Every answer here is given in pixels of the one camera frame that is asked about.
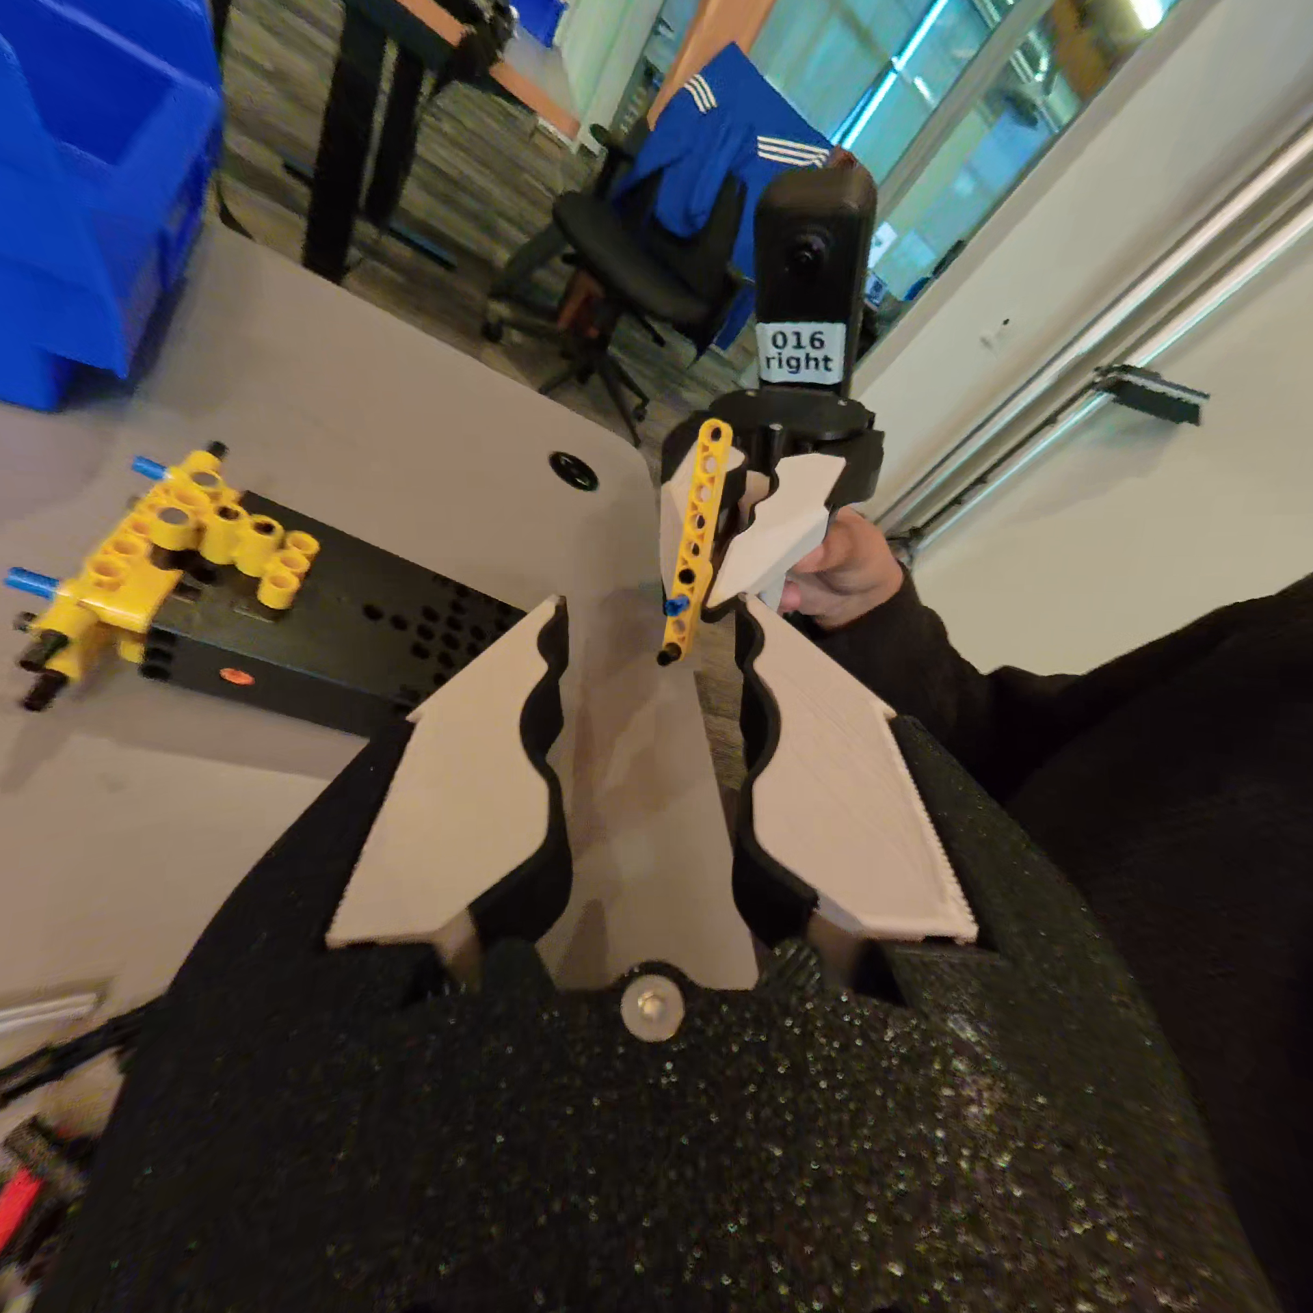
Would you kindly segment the pile of small building parts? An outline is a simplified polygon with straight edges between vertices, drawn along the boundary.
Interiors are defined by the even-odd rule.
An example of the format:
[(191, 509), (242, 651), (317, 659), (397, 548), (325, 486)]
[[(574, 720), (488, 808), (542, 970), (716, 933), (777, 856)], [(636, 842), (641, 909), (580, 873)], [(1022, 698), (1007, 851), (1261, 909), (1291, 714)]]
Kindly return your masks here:
[(136, 1050), (149, 1000), (66, 1034), (100, 1009), (94, 992), (3, 1008), (3, 1299), (38, 1267), (88, 1189), (94, 1158)]

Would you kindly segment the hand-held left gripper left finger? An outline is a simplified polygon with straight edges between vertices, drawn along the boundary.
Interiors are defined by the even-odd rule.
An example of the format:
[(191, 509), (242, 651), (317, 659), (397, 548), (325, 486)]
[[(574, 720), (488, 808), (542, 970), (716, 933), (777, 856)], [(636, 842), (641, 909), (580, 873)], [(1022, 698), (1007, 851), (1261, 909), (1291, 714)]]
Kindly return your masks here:
[(408, 716), (327, 947), (428, 947), (456, 989), (477, 991), (497, 945), (555, 927), (572, 892), (549, 761), (567, 664), (569, 608), (550, 595)]

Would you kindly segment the black office chair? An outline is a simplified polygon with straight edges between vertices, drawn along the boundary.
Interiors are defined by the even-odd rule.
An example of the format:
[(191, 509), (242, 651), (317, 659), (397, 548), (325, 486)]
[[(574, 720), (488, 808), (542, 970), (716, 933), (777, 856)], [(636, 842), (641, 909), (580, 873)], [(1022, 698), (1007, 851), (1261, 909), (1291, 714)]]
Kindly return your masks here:
[[(566, 367), (538, 386), (552, 395), (567, 384), (585, 386), (599, 378), (639, 447), (641, 423), (650, 397), (613, 351), (613, 337), (624, 320), (638, 323), (658, 345), (664, 323), (702, 354), (725, 326), (746, 276), (733, 264), (746, 211), (746, 186), (728, 175), (707, 223), (692, 236), (675, 236), (655, 217), (660, 175), (613, 203), (621, 178), (635, 164), (649, 134), (635, 125), (619, 136), (594, 123), (602, 164), (588, 190), (566, 190), (552, 204), (552, 220), (517, 250), (497, 275), (481, 320), (486, 340), (500, 342), (511, 329), (555, 343)], [(539, 309), (517, 301), (535, 270), (560, 258), (572, 279), (558, 308)]]

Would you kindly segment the yellow perforated beam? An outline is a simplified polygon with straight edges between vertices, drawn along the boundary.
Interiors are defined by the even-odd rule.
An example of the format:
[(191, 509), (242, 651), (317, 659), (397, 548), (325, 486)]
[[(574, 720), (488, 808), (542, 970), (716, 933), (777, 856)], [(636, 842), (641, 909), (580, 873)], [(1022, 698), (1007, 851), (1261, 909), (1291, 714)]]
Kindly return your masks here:
[(713, 417), (699, 426), (692, 447), (678, 464), (691, 465), (692, 484), (683, 517), (677, 583), (669, 595), (663, 590), (664, 628), (655, 658), (661, 667), (682, 662), (692, 647), (711, 589), (711, 550), (724, 484), (728, 470), (743, 462), (741, 456), (733, 445), (733, 428)]

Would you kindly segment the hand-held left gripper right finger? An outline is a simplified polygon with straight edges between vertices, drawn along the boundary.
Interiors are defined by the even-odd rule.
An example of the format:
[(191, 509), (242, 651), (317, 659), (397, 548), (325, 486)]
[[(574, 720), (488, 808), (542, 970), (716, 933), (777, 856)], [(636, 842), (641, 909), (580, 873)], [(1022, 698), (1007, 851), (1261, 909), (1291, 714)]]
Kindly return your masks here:
[(894, 709), (757, 597), (735, 603), (746, 776), (733, 903), (763, 947), (802, 941), (843, 983), (886, 945), (980, 928), (894, 734)]

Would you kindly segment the blue storage bin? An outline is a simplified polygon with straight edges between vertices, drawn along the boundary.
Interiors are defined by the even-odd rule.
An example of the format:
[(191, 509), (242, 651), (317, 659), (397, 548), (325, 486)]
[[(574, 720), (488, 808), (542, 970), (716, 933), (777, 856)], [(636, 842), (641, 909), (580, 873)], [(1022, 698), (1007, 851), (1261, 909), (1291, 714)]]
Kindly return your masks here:
[(125, 379), (203, 225), (222, 137), (208, 3), (2, 3), (2, 400)]

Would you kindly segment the black legged wooden desk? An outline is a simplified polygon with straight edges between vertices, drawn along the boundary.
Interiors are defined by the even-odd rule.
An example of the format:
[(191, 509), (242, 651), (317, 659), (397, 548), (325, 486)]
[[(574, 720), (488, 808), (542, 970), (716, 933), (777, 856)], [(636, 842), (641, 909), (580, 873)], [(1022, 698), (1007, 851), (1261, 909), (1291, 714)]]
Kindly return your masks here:
[(347, 1), (308, 181), (300, 262), (341, 284), (356, 222), (452, 270), (455, 258), (397, 220), (424, 111), (455, 84), (491, 84), (556, 134), (580, 132), (564, 57), (521, 31), (514, 3)]

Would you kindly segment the blue striped jacket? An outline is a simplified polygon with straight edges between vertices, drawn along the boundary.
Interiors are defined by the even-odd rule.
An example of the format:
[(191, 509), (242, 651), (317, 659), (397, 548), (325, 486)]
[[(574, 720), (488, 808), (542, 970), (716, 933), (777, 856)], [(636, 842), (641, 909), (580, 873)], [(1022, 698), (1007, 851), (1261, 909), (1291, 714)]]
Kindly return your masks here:
[(775, 90), (736, 43), (728, 43), (675, 92), (621, 179), (613, 203), (660, 175), (657, 220), (694, 236), (728, 175), (746, 186), (733, 264), (746, 276), (711, 345), (728, 345), (757, 317), (753, 214), (766, 186), (786, 170), (833, 162), (833, 143)]

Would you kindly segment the yellow and black brick assembly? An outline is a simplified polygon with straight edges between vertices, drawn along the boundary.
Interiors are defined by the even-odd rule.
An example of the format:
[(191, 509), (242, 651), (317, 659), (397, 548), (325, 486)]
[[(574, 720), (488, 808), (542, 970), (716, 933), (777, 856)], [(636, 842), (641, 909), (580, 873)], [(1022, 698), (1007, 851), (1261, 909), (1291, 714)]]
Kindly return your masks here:
[(116, 658), (145, 681), (369, 736), (416, 711), (524, 615), (225, 475), (213, 442), (147, 479), (72, 573), (9, 569), (45, 711)]

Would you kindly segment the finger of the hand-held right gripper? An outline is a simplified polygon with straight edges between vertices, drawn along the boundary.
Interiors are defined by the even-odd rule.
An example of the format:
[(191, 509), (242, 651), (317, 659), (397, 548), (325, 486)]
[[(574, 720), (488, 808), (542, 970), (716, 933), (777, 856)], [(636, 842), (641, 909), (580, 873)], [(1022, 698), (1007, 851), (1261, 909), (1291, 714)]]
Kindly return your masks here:
[(753, 504), (747, 528), (728, 539), (713, 572), (710, 611), (724, 611), (739, 595), (778, 608), (789, 569), (827, 534), (828, 498), (844, 469), (846, 459), (832, 453), (780, 459), (774, 489)]
[[(746, 465), (736, 465), (727, 472), (724, 494), (716, 517), (714, 545), (711, 550), (713, 583), (717, 580), (719, 567), (724, 562), (732, 540), (747, 528), (749, 511), (746, 497), (750, 490), (753, 473)], [(660, 567), (663, 590), (671, 594), (677, 583), (678, 547), (685, 526), (685, 511), (692, 484), (691, 465), (674, 469), (661, 484), (660, 497)]]

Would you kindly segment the black wall bracket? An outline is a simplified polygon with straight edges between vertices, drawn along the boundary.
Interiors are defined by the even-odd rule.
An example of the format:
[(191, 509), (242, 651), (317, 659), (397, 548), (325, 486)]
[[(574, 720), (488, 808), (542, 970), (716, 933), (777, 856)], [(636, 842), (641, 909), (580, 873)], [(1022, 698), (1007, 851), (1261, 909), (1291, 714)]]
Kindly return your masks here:
[(1094, 390), (1129, 411), (1172, 425), (1200, 425), (1210, 400), (1207, 390), (1166, 379), (1138, 365), (1107, 365), (1094, 370)]

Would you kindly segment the person's right forearm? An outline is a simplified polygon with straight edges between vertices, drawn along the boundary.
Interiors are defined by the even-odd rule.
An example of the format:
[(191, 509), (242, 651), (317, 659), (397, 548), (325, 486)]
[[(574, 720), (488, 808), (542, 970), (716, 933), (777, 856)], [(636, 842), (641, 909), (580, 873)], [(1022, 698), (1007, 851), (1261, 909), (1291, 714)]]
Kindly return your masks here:
[(1080, 675), (979, 670), (903, 576), (836, 630), (803, 620), (839, 665), (925, 730), (997, 800), (1068, 781), (1310, 786), (1311, 583), (1235, 601)]

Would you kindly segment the person's right hand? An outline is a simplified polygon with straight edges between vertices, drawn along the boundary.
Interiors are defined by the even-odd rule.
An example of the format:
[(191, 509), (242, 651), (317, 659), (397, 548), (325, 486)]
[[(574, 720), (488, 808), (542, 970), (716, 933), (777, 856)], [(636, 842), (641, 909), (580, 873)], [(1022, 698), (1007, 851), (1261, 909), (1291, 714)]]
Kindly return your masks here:
[(811, 551), (785, 573), (777, 611), (833, 631), (891, 600), (905, 572), (885, 534), (846, 506)]

